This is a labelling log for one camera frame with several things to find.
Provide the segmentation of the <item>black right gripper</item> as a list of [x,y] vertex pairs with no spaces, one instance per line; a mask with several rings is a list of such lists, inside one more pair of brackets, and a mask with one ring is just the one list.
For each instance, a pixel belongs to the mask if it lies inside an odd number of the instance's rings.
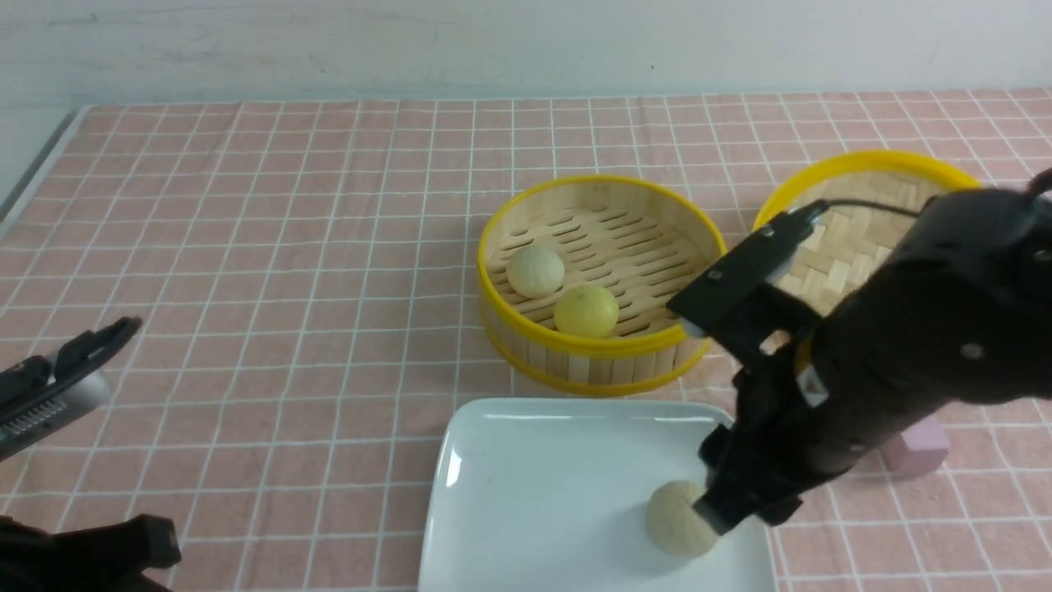
[[777,527],[801,508],[801,496],[856,464],[856,451],[832,433],[811,407],[794,368],[796,347],[783,345],[762,368],[741,367],[734,419],[699,448],[708,470],[694,512],[717,536],[757,516]]

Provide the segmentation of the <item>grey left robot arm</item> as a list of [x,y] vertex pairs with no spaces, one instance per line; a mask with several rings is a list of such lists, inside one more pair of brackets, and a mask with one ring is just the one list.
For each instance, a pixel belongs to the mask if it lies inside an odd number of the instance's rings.
[[2,518],[3,591],[164,591],[146,571],[181,559],[173,520],[157,515],[59,534]]

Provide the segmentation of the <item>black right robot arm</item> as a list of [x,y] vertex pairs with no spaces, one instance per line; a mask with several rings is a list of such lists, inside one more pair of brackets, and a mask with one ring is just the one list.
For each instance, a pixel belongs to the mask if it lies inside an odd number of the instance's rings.
[[801,495],[950,402],[1050,399],[1050,172],[930,198],[829,313],[782,291],[820,200],[774,217],[667,304],[739,360],[736,417],[699,448],[694,512],[717,534],[789,520]]

